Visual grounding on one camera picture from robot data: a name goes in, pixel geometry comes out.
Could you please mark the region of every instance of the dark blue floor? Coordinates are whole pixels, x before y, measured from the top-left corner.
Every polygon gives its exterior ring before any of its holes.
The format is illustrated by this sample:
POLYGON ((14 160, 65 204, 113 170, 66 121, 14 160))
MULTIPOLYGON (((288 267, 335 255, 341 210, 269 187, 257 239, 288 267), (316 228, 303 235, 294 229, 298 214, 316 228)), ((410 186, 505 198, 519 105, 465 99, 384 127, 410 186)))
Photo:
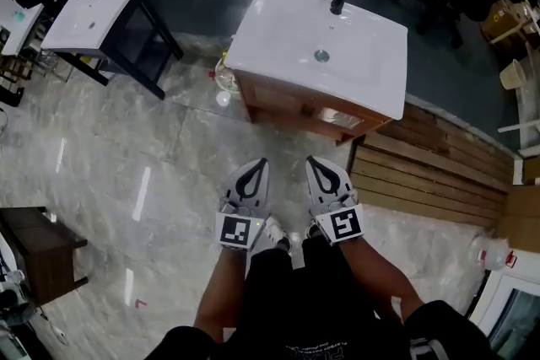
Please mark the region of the dark blue floor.
MULTIPOLYGON (((251 0, 151 1, 171 31, 208 36, 233 35, 251 3, 251 0)), ((416 33, 416 20, 423 11, 423 5, 416 0, 347 1, 409 28, 407 91, 410 94, 452 113, 511 150, 519 148, 517 132, 497 132, 500 126, 517 123, 516 97, 500 85, 501 65, 477 23, 462 19, 459 28, 465 43, 455 50, 442 23, 425 36, 416 33)))

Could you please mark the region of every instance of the chair wheel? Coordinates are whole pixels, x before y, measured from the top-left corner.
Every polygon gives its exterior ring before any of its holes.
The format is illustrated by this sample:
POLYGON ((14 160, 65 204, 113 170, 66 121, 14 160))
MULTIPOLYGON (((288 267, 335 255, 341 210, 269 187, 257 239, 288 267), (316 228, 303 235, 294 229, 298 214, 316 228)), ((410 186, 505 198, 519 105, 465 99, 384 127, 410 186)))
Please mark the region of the chair wheel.
POLYGON ((452 48, 459 48, 463 45, 463 39, 462 38, 452 38, 451 42, 452 48))
POLYGON ((428 33, 428 30, 425 28, 425 26, 417 24, 416 33, 418 33, 419 35, 425 35, 426 33, 428 33))

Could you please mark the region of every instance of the beige bucket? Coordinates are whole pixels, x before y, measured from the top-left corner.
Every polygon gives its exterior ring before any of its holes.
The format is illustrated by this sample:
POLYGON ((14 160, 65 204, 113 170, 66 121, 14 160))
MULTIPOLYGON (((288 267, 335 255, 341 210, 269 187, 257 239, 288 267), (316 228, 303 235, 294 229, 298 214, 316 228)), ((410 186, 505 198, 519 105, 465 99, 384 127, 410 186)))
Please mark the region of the beige bucket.
POLYGON ((514 59, 510 65, 508 65, 499 74, 500 82, 506 90, 517 89, 523 87, 526 82, 525 73, 520 63, 514 59))

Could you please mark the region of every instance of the wooden cabinet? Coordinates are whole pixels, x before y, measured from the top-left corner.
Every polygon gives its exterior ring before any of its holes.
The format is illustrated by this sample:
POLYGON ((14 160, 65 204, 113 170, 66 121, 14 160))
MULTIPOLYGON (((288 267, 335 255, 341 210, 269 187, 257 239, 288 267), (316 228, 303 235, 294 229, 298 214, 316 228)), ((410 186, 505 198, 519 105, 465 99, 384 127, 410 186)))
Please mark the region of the wooden cabinet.
POLYGON ((390 121, 365 107, 292 83, 235 72, 252 122, 320 133, 338 143, 361 137, 390 121))
POLYGON ((44 207, 0 209, 0 233, 11 248, 23 284, 35 306, 41 306, 88 283, 73 276, 73 252, 86 246, 61 223, 52 223, 44 207))

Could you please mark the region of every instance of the sink vanity cabinet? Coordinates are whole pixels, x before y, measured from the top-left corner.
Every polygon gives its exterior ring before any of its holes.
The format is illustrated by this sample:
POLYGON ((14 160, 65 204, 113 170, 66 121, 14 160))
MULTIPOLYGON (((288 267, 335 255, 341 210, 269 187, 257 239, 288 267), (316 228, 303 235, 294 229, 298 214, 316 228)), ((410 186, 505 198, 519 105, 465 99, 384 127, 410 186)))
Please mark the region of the sink vanity cabinet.
POLYGON ((402 118, 407 29, 332 0, 253 0, 225 65, 253 122, 346 142, 402 118))
POLYGON ((68 0, 41 47, 98 83, 109 83, 100 71, 127 74, 160 99, 157 82, 170 54, 183 56, 147 0, 68 0), (99 61, 91 67, 81 56, 99 61))

